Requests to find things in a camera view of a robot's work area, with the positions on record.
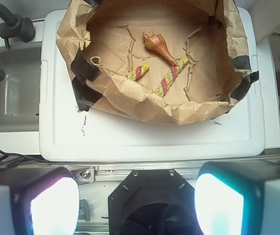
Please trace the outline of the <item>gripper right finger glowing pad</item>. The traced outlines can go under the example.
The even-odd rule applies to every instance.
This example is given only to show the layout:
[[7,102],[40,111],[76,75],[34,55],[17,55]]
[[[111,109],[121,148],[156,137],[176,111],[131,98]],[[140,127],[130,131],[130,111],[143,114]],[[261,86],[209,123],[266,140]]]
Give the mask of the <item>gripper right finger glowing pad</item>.
[[205,235],[280,235],[280,161],[206,162],[195,210]]

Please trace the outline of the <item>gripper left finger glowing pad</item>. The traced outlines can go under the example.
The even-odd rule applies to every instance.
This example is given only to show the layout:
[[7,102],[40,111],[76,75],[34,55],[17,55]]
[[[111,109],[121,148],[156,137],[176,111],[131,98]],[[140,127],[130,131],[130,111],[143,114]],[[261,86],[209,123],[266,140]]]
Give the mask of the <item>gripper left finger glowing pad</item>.
[[78,214],[67,168],[0,168],[0,235],[72,235]]

